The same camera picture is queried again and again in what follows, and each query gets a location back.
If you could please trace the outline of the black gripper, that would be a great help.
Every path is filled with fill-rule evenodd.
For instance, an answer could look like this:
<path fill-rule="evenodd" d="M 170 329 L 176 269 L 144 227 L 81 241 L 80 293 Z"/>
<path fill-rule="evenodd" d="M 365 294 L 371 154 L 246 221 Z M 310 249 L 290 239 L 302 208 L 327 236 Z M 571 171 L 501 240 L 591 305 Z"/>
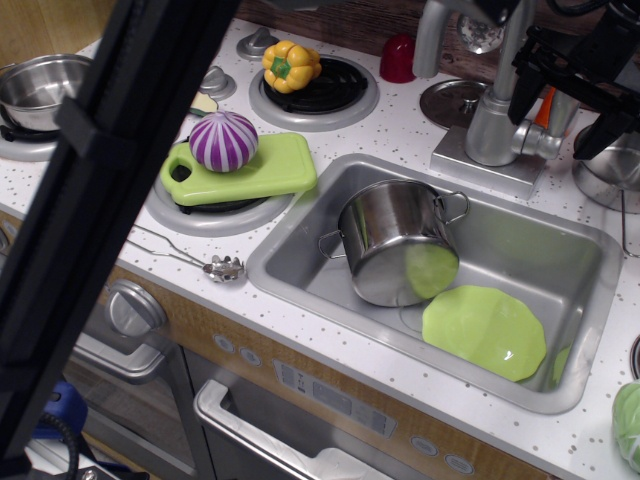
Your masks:
<path fill-rule="evenodd" d="M 512 62 L 518 80 L 508 111 L 511 123 L 519 125 L 542 90 L 554 87 L 601 113 L 574 141 L 574 158 L 592 160 L 636 128 L 638 49 L 637 1 L 609 1 L 593 30 L 582 36 L 530 27 Z"/>

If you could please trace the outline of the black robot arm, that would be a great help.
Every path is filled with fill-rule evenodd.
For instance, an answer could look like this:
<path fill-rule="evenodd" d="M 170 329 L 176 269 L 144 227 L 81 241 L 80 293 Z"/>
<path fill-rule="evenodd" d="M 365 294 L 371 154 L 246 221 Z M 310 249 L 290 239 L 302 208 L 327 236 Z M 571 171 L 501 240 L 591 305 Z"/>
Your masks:
<path fill-rule="evenodd" d="M 632 479 L 612 434 L 639 332 L 639 264 L 614 213 L 589 203 L 568 167 L 532 200 L 430 171 L 442 132 L 417 110 L 420 84 L 379 83 L 362 121 L 310 133 L 317 185 L 234 236 L 182 233 L 151 214 L 150 189 L 209 64 L 238 82 L 229 108 L 252 114 L 256 66 L 235 51 L 251 27 L 234 1 L 117 3 L 87 85 L 51 160 L 18 177 L 1 165 L 1 208 L 21 219 L 1 278 L 1 353 L 58 374 L 90 309 L 120 278 L 168 321 L 159 332 L 198 358 L 344 434 L 271 416 L 264 431 L 206 378 L 192 409 L 271 468 L 299 478 Z M 543 324 L 546 356 L 512 382 L 425 343 L 417 308 L 356 301 L 347 264 L 316 242 L 348 197 L 413 178 L 471 201 L 451 232 L 461 285 L 495 287 Z"/>

